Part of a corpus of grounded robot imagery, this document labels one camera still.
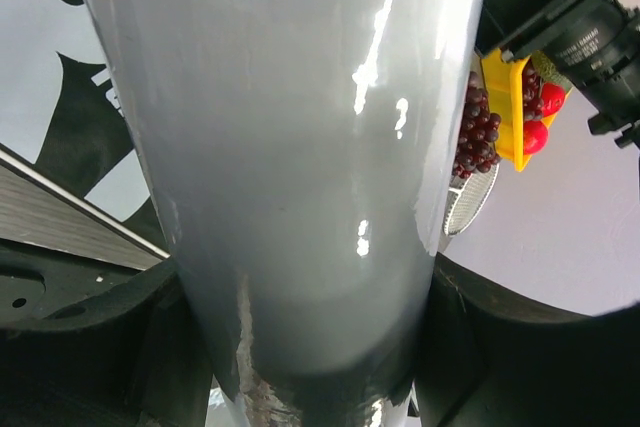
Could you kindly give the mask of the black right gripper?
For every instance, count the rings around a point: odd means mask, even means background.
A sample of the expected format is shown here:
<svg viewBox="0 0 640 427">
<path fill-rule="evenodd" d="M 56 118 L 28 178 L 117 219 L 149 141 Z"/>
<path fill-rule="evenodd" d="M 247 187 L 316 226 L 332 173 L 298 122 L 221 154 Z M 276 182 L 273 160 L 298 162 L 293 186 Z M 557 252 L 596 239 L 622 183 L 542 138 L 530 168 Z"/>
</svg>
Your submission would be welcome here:
<svg viewBox="0 0 640 427">
<path fill-rule="evenodd" d="M 596 108 L 591 134 L 639 143 L 639 10 L 619 0 L 483 0 L 475 50 L 543 53 Z"/>
</svg>

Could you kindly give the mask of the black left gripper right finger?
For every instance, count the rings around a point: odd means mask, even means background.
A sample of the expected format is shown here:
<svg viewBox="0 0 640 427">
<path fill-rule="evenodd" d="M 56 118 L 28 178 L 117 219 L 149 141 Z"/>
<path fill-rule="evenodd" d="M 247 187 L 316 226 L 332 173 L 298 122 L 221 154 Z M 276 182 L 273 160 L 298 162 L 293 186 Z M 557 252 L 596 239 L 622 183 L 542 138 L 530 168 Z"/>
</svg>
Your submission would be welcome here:
<svg viewBox="0 0 640 427">
<path fill-rule="evenodd" d="M 425 426 L 636 426 L 639 307 L 552 307 L 435 259 L 416 363 Z"/>
</svg>

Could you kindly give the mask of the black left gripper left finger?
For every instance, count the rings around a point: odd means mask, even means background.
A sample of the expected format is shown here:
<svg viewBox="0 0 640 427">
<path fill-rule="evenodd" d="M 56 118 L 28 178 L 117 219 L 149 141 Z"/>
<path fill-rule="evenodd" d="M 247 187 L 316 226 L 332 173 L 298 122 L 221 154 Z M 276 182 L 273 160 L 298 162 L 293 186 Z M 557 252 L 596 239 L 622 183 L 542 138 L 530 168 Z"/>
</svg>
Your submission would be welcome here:
<svg viewBox="0 0 640 427">
<path fill-rule="evenodd" d="M 1 328 L 4 426 L 202 426 L 212 378 L 170 260 Z"/>
</svg>

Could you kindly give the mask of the black racket bag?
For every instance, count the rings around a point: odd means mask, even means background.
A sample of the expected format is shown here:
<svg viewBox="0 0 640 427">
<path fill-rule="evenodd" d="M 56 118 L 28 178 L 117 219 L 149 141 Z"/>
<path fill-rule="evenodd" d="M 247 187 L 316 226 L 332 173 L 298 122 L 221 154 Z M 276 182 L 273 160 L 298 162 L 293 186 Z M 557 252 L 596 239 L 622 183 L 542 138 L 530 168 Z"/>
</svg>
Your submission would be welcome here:
<svg viewBox="0 0 640 427">
<path fill-rule="evenodd" d="M 1 0 L 1 159 L 147 252 L 167 256 L 83 0 Z"/>
</svg>

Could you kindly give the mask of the white shuttlecock tube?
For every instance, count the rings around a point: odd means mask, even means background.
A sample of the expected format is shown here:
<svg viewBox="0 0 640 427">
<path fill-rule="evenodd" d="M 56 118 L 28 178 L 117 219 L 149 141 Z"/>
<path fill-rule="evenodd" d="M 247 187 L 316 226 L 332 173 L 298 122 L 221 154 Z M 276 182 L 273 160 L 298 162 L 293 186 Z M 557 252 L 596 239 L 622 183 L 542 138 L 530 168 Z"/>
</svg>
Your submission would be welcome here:
<svg viewBox="0 0 640 427">
<path fill-rule="evenodd" d="M 482 0 L 84 0 L 239 426 L 401 426 Z"/>
</svg>

